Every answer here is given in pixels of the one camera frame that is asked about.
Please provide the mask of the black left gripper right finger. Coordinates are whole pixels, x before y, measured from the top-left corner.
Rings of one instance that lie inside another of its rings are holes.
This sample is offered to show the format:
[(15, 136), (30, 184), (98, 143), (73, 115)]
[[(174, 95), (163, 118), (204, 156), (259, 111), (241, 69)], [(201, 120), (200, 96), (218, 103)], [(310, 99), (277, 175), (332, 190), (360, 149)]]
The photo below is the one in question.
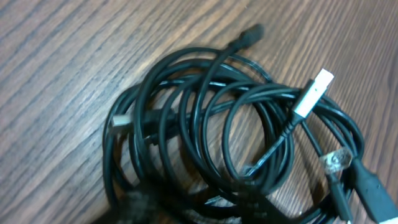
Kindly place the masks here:
[(242, 224), (289, 224), (292, 220), (252, 186), (239, 186)]

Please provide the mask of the black usb cable silver plug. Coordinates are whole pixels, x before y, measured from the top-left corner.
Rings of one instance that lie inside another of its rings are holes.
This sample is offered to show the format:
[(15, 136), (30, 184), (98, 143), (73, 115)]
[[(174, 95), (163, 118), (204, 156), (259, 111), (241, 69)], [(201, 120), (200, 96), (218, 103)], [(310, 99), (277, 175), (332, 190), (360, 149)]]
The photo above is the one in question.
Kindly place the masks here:
[[(361, 158), (364, 139), (354, 121), (325, 96), (332, 79), (330, 72), (322, 70), (304, 88), (295, 89), (272, 80), (258, 83), (239, 70), (224, 67), (216, 69), (208, 81), (196, 67), (169, 67), (158, 73), (154, 80), (142, 83), (142, 86), (150, 88), (152, 94), (169, 86), (174, 86), (175, 91), (161, 110), (150, 111), (139, 120), (137, 130), (149, 129), (149, 136), (161, 152), (166, 152), (167, 140), (175, 135), (182, 137), (189, 150), (201, 149), (202, 153), (196, 155), (193, 161), (208, 185), (222, 197), (235, 202), (264, 197), (285, 181), (292, 169), (292, 132), (298, 125), (307, 129), (306, 117), (315, 113), (353, 157), (341, 177), (333, 171), (326, 172), (330, 196), (346, 200), (353, 191), (360, 191), (363, 185)], [(206, 108), (187, 113), (187, 99), (191, 92), (195, 91), (197, 96), (206, 94), (206, 90), (200, 89), (202, 83), (214, 88), (216, 94)], [(236, 110), (242, 104), (249, 103), (256, 107), (273, 143), (258, 162), (244, 176), (240, 176), (231, 161), (229, 129)], [(222, 111), (228, 112), (221, 148), (231, 182), (220, 177), (206, 143), (208, 118)]]

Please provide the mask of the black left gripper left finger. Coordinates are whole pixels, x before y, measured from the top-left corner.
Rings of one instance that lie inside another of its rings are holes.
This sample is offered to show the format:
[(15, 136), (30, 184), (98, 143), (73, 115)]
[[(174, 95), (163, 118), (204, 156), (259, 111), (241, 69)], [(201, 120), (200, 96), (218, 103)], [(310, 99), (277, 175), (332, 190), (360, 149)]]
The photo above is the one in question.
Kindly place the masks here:
[(155, 223), (159, 213), (164, 212), (178, 221), (186, 218), (170, 203), (166, 191), (160, 187), (140, 184), (119, 199), (114, 208), (94, 219), (91, 224)]

